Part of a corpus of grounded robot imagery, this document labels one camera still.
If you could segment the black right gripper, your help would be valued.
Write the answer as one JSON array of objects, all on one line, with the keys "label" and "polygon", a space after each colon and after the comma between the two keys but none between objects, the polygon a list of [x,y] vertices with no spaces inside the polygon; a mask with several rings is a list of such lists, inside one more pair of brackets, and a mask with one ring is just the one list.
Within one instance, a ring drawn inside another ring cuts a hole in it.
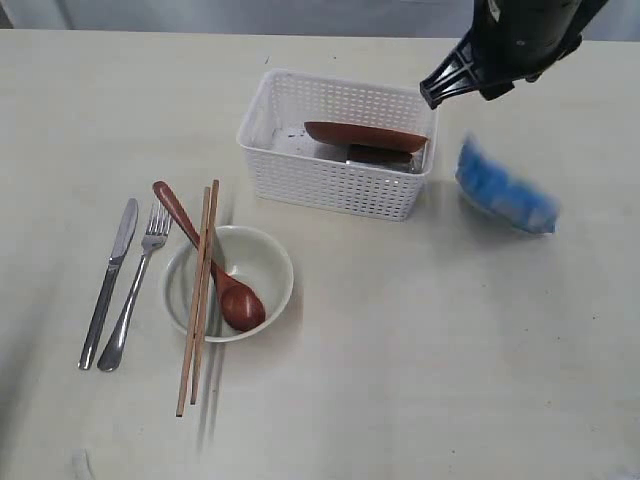
[{"label": "black right gripper", "polygon": [[471,40],[461,39],[419,84],[430,108],[477,91],[486,100],[536,81],[582,42],[576,20],[581,1],[476,1]]}]

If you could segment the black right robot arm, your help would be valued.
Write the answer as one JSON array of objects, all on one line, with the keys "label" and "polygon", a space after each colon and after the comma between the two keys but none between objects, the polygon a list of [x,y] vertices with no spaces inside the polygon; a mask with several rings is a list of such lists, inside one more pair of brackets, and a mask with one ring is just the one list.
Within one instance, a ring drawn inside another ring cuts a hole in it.
[{"label": "black right robot arm", "polygon": [[573,53],[607,0],[479,0],[467,33],[420,82],[433,110],[446,99],[479,92],[491,101],[533,83]]}]

